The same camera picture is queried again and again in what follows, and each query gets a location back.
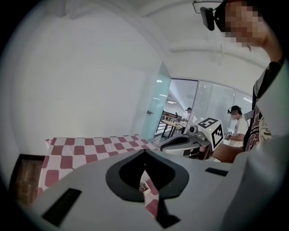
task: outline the table leg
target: table leg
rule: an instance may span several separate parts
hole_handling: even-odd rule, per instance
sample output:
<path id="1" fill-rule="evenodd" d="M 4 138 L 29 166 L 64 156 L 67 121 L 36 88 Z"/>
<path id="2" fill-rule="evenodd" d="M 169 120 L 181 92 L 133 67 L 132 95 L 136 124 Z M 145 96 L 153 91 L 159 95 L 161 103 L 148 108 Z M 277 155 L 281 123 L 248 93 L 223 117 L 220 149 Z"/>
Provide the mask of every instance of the table leg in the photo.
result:
<path id="1" fill-rule="evenodd" d="M 168 138 L 171 137 L 171 133 L 172 133 L 173 128 L 174 128 L 174 126 L 172 126 L 172 128 L 171 128 L 171 131 L 170 131 L 170 134 L 168 135 Z"/>
<path id="2" fill-rule="evenodd" d="M 172 134 L 171 134 L 171 136 L 170 136 L 170 137 L 172 137 L 172 136 L 173 136 L 173 133 L 175 132 L 175 130 L 176 130 L 176 127 L 174 127 L 174 128 L 173 128 L 173 130 L 172 130 Z"/>
<path id="3" fill-rule="evenodd" d="M 166 124 L 166 126 L 164 127 L 162 136 L 164 136 L 164 133 L 166 132 L 166 129 L 167 129 L 167 128 L 168 128 L 168 124 Z"/>

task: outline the fluorescent light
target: fluorescent light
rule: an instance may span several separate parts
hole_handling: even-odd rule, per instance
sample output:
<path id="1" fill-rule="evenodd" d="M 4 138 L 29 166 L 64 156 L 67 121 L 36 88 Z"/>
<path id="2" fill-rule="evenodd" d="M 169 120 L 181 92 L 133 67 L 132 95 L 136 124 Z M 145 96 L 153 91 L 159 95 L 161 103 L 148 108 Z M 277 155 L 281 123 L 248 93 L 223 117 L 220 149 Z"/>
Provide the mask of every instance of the fluorescent light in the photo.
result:
<path id="1" fill-rule="evenodd" d="M 243 98 L 243 100 L 248 101 L 249 103 L 252 103 L 253 101 L 251 99 Z"/>

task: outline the ceiling light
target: ceiling light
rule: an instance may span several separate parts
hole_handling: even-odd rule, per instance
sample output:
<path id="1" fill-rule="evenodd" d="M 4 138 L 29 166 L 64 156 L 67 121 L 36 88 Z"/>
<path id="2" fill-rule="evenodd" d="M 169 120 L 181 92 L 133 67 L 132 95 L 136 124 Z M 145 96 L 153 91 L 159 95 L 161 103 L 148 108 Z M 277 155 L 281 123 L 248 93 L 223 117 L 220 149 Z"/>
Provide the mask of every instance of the ceiling light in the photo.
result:
<path id="1" fill-rule="evenodd" d="M 193 6 L 195 9 L 195 12 L 197 14 L 200 14 L 201 7 L 213 8 L 213 10 L 215 10 L 221 3 L 222 1 L 202 1 L 202 2 L 194 1 Z"/>
<path id="2" fill-rule="evenodd" d="M 248 101 L 249 103 L 252 103 L 253 101 L 251 99 L 243 98 L 243 100 Z"/>

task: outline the glass door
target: glass door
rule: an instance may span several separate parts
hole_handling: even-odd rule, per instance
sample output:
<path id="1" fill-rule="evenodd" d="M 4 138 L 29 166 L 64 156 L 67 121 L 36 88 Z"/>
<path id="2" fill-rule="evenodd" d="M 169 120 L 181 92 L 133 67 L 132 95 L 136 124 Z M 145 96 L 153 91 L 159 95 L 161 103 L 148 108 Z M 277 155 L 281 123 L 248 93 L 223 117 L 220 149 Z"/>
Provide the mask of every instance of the glass door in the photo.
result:
<path id="1" fill-rule="evenodd" d="M 153 140 L 154 133 L 158 128 L 158 124 L 163 113 L 163 108 L 167 101 L 171 80 L 171 76 L 166 66 L 164 63 L 162 63 L 159 70 L 156 87 L 144 121 L 144 126 L 141 131 L 141 136 L 148 141 Z"/>

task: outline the table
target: table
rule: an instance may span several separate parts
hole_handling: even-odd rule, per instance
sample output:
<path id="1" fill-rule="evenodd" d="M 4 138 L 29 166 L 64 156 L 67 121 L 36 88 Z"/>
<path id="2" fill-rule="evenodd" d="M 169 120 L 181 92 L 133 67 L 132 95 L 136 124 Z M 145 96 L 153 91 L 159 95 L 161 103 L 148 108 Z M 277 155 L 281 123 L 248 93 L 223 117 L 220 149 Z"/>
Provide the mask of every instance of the table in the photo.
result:
<path id="1" fill-rule="evenodd" d="M 167 138 L 172 137 L 172 135 L 173 135 L 173 133 L 175 132 L 176 128 L 182 129 L 182 126 L 177 125 L 177 124 L 175 124 L 175 123 L 173 123 L 173 122 L 166 121 L 166 120 L 162 120 L 162 122 L 166 124 L 166 126 L 165 126 L 165 128 L 164 128 L 164 130 L 163 130 L 162 137 L 166 137 L 166 136 L 164 135 L 164 133 L 166 132 L 166 129 L 168 128 L 168 125 L 172 126 L 172 128 L 171 128 L 171 131 L 170 131 L 169 135 L 167 136 Z"/>
<path id="2" fill-rule="evenodd" d="M 38 183 L 38 196 L 82 165 L 134 150 L 157 149 L 138 134 L 96 138 L 57 137 L 48 139 L 47 146 L 48 151 Z M 158 210 L 158 191 L 146 173 L 141 180 L 150 188 L 150 192 L 144 197 L 145 207 L 155 217 Z"/>

